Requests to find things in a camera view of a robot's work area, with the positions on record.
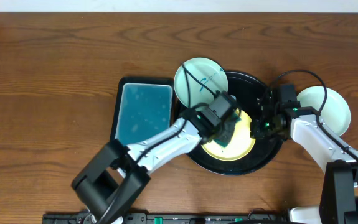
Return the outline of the green yellow sponge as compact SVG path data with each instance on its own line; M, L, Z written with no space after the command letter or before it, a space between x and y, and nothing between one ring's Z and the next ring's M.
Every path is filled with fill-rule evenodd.
M214 138L219 146L227 147L231 142L235 131L235 125L241 121L242 110L237 109L234 114L230 115L220 126L217 136Z

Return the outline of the yellow plate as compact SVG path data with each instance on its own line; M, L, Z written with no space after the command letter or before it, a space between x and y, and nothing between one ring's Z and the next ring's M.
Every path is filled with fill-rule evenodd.
M250 137L251 118L244 111L236 110L235 127L229 143L213 140L202 145L203 150L221 161L236 161L246 156L253 148L255 139Z

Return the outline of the light blue plate front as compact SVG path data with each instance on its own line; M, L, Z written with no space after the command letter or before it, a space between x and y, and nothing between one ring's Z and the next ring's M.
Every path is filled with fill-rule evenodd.
M302 107L311 106L318 110L324 99L322 86L309 87L297 95ZM336 91L327 88L327 100L321 112L321 117L328 127L338 136L343 135L351 123L351 111L345 99Z

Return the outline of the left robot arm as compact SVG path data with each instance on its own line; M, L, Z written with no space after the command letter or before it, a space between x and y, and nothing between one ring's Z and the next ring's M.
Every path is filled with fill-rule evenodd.
M106 143L74 178L71 186L97 223L122 217L158 168L217 137L236 106L206 105L184 110L167 130L138 143Z

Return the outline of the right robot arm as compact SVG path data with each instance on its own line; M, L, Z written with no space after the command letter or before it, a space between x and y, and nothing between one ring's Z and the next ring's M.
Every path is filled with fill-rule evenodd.
M358 151L345 143L313 107L298 101L259 101L251 122L255 139L281 138L302 146L324 172L319 203L322 223L358 223Z

